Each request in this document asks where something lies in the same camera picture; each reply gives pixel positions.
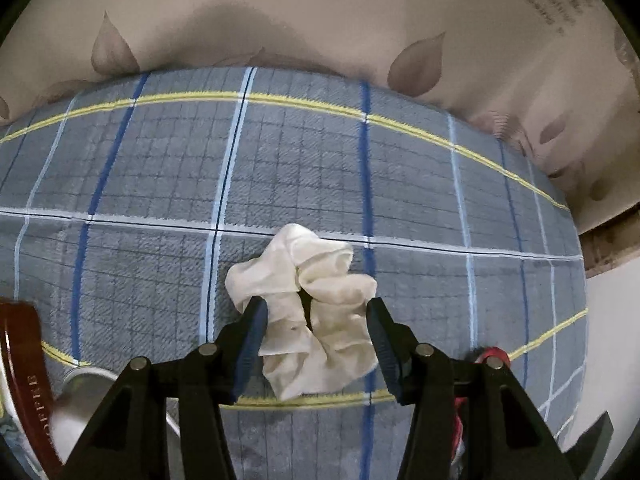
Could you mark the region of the stainless steel bowl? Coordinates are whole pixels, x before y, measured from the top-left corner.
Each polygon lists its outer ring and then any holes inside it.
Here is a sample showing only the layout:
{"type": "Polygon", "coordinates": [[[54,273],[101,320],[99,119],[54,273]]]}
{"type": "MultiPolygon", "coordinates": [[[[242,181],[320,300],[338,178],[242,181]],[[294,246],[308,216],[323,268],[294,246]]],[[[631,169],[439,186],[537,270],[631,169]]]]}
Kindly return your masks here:
{"type": "Polygon", "coordinates": [[[180,432],[155,368],[135,358],[119,375],[73,370],[50,416],[63,479],[182,479],[180,432]]]}

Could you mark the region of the brown wooden furniture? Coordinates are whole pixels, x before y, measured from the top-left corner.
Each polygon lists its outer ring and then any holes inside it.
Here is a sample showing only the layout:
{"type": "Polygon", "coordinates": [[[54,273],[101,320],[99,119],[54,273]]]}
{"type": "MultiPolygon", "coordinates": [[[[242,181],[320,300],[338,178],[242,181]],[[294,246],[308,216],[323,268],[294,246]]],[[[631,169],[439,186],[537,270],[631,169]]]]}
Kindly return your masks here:
{"type": "Polygon", "coordinates": [[[630,208],[579,237],[587,278],[639,257],[639,209],[630,208]]]}

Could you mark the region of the beige leaf pattern curtain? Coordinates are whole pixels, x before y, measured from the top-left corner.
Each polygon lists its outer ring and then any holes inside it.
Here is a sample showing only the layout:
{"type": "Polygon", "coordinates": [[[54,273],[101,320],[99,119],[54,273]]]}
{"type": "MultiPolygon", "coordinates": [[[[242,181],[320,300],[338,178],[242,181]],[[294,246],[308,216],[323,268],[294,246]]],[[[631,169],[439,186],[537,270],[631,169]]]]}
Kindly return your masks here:
{"type": "Polygon", "coordinates": [[[601,0],[30,0],[1,117],[161,67],[364,79],[514,143],[581,230],[639,200],[639,59],[601,0]]]}

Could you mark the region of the cream satin scrunchie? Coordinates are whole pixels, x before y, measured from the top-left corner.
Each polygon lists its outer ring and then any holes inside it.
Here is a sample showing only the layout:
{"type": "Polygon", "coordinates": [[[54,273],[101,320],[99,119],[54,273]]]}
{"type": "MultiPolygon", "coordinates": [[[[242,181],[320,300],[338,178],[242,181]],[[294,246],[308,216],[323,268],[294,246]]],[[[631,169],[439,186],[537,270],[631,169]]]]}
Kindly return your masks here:
{"type": "Polygon", "coordinates": [[[279,400],[336,393],[378,365],[366,320],[378,283],[352,273],[353,258],[351,244],[290,223],[260,256],[228,271],[224,286],[236,310],[254,297],[267,304],[259,355],[279,400]]]}

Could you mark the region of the gold metal tray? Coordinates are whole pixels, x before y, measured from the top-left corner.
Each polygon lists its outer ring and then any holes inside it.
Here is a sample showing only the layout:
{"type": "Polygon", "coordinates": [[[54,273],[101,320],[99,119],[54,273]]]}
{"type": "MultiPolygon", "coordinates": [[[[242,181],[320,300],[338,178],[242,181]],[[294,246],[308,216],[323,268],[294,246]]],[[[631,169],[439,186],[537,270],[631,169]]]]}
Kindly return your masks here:
{"type": "Polygon", "coordinates": [[[37,311],[1,299],[1,364],[17,420],[48,479],[63,469],[50,435],[53,396],[41,348],[37,311]]]}

